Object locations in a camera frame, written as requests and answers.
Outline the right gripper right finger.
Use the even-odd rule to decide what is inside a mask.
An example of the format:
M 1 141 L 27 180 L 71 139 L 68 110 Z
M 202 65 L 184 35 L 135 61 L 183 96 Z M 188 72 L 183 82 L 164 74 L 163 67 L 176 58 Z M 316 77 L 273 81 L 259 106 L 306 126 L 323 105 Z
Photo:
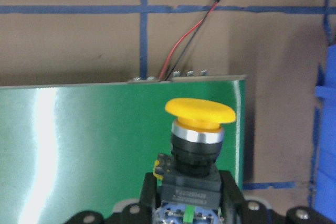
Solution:
M 243 194 L 230 171 L 220 170 L 219 175 L 222 182 L 220 209 L 224 223 L 241 223 L 239 209 L 245 202 Z

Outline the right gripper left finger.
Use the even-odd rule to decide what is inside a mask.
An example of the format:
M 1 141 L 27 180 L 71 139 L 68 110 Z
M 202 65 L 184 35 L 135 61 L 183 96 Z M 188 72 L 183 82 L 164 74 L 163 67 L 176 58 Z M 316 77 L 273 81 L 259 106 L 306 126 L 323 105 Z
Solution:
M 160 195 L 157 178 L 146 173 L 139 199 L 139 223 L 160 223 Z

